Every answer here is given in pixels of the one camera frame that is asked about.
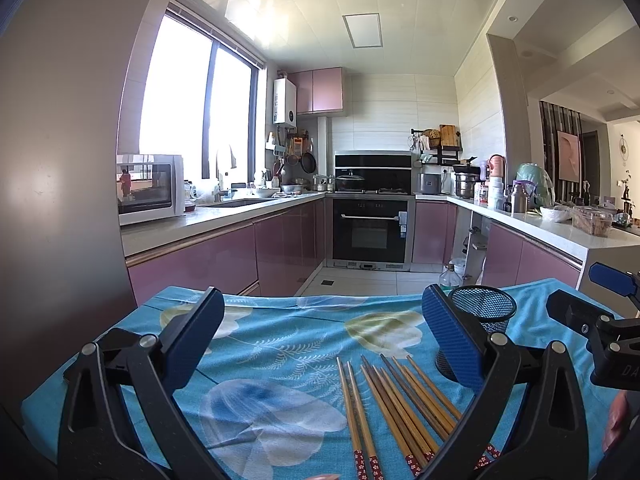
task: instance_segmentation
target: silver screw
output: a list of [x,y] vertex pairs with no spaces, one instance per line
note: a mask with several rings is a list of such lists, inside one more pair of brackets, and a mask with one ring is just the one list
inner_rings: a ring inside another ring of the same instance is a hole
[[501,332],[494,332],[491,334],[491,342],[498,346],[505,346],[507,344],[507,336]]
[[138,342],[138,344],[142,346],[142,348],[151,348],[153,345],[156,344],[157,340],[158,338],[153,334],[147,334],[147,335],[143,335],[140,338],[140,341]]
[[551,343],[551,349],[557,354],[563,354],[566,351],[566,346],[560,341],[553,341]]
[[95,343],[87,343],[82,347],[81,352],[83,355],[91,355],[95,352],[95,348]]

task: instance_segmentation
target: white water heater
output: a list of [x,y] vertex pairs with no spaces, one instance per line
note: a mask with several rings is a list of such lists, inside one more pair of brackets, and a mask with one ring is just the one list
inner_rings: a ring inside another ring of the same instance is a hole
[[273,82],[273,124],[296,126],[296,86],[286,78]]

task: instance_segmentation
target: square ceiling light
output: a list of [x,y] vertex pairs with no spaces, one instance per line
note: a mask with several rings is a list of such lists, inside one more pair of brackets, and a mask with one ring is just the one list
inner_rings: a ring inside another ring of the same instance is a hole
[[382,46],[380,15],[347,14],[342,17],[354,48],[372,48]]

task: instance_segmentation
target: white microwave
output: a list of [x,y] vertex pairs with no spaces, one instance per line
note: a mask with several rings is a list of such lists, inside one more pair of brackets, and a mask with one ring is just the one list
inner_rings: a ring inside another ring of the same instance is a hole
[[120,225],[184,215],[184,171],[180,155],[116,156]]

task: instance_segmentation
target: wooden cutting board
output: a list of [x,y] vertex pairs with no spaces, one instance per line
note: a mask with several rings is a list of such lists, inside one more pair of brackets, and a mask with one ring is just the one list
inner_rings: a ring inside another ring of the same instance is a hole
[[460,146],[459,137],[456,135],[456,127],[452,124],[440,125],[440,142],[443,146]]

